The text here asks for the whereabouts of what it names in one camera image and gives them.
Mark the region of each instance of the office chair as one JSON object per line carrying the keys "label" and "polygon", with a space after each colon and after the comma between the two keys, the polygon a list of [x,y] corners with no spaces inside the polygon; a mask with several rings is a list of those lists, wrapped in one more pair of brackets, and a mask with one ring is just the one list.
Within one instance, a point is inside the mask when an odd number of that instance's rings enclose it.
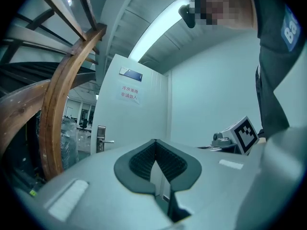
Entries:
{"label": "office chair", "polygon": [[87,127],[87,119],[84,119],[83,120],[83,123],[82,123],[82,126],[81,126],[81,128],[82,128],[82,131],[85,131],[85,128]]}

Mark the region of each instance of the person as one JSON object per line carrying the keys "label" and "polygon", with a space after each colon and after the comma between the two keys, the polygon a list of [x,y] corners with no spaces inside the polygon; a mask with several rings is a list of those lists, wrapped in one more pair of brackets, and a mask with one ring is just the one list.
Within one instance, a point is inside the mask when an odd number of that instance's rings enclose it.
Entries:
{"label": "person", "polygon": [[305,44],[304,32],[283,0],[194,0],[195,20],[233,29],[252,28],[260,39],[256,89],[262,136],[289,127],[274,90],[291,70]]}

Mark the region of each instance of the logo patch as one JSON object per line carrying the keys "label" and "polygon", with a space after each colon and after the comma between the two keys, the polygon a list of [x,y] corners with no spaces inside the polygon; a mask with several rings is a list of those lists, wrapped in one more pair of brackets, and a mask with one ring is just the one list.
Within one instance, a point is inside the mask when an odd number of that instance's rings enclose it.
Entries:
{"label": "logo patch", "polygon": [[297,19],[291,10],[286,6],[281,34],[284,42],[287,44],[289,52],[291,52],[295,47],[300,33],[301,27]]}

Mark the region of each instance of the metal part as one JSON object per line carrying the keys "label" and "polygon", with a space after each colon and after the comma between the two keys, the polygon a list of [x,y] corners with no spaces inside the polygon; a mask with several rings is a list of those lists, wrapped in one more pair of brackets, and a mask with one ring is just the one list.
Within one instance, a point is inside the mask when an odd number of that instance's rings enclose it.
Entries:
{"label": "metal part", "polygon": [[213,135],[213,141],[212,141],[212,146],[215,147],[224,147],[224,146],[229,146],[231,145],[231,140],[228,137],[223,138],[222,133],[215,133]]}
{"label": "metal part", "polygon": [[96,148],[97,153],[105,151],[105,143],[114,143],[113,140],[105,140],[105,138],[106,138],[106,127],[98,125],[97,148]]}

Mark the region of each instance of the ceiling light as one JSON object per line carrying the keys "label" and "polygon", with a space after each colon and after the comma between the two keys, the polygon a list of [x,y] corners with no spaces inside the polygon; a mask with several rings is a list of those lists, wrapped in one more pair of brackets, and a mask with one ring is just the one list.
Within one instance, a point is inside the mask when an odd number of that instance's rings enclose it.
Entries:
{"label": "ceiling light", "polygon": [[67,0],[67,2],[68,2],[68,5],[71,6],[72,0]]}
{"label": "ceiling light", "polygon": [[190,0],[176,0],[169,5],[159,16],[149,25],[147,30],[138,40],[132,52],[130,59],[139,61],[147,50],[174,24],[182,19],[178,10],[182,5],[187,5]]}

